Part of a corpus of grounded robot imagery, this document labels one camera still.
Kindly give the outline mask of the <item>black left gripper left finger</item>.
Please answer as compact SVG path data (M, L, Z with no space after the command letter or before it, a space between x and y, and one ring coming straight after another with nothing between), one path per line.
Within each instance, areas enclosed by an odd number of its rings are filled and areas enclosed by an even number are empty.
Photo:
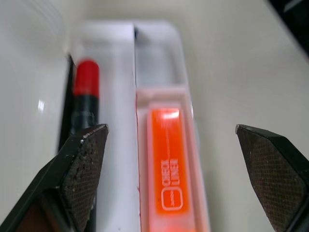
M36 174L0 232L84 232L99 184L108 125L70 136Z

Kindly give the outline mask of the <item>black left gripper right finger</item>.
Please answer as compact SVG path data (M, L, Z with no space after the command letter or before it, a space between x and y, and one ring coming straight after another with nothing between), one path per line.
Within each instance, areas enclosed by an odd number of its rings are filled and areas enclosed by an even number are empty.
M275 232L309 232L309 160L284 136L238 124L253 190Z

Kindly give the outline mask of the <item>black object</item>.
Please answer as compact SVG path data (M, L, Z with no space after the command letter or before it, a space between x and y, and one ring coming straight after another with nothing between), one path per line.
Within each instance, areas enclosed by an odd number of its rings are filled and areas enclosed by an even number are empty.
M265 0L309 62L309 0Z

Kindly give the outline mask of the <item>white marker holder tray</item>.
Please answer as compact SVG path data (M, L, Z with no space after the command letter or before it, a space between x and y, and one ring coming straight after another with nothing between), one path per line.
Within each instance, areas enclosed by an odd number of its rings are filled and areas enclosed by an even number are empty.
M97 232L148 232L147 115L178 107L188 152L197 232L211 232L180 35L166 21L86 21L74 32L75 63L100 69L99 122L109 126L97 196Z

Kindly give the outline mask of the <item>orange highlighter marker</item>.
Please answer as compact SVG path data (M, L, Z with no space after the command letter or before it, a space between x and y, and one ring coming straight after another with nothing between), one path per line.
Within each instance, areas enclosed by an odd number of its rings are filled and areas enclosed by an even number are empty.
M147 115L148 232L210 232L193 131L180 108Z

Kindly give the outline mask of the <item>black marker with red cap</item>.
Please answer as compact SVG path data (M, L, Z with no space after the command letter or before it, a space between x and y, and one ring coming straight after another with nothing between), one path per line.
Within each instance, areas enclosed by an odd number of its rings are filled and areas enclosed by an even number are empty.
M99 115L99 66L85 59L77 65L73 82L73 112L71 114L71 134L98 124ZM102 163L100 146L96 141L87 141L78 159L77 174L73 177L77 193L73 194L77 210L76 217L80 230L95 232L96 193L99 165Z

